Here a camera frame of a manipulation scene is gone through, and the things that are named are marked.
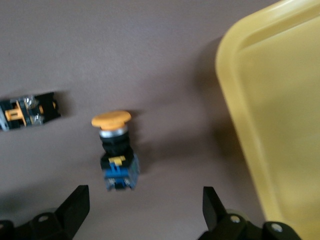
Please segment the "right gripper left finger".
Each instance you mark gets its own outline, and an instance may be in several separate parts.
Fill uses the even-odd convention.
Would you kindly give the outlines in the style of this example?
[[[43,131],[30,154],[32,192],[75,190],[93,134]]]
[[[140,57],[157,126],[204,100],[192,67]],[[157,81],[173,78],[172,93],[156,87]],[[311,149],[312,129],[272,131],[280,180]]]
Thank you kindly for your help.
[[[90,211],[88,185],[79,185],[54,211],[15,226],[0,220],[0,240],[73,240]]]

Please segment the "yellow plastic tray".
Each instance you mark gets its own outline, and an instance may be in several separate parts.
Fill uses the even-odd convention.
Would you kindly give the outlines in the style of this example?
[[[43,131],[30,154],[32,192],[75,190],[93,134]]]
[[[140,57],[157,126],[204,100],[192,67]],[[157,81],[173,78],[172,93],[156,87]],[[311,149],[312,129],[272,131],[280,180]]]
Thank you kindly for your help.
[[[320,0],[239,20],[215,71],[265,218],[320,240]]]

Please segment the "yellow mushroom push button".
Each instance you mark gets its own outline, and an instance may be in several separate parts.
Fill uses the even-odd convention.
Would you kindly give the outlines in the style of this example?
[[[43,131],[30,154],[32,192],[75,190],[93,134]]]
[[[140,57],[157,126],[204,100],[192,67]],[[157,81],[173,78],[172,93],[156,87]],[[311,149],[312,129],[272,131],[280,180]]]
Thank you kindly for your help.
[[[134,189],[140,174],[139,159],[131,147],[127,123],[132,119],[124,110],[96,115],[91,125],[99,128],[99,137],[105,151],[100,158],[106,189]]]

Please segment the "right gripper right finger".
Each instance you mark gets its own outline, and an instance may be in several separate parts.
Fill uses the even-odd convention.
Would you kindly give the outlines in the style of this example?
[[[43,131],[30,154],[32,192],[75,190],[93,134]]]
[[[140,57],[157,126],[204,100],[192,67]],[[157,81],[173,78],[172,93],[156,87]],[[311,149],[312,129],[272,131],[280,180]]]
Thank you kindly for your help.
[[[211,186],[203,188],[202,213],[208,230],[197,240],[301,240],[285,223],[267,221],[258,227],[239,214],[228,213]]]

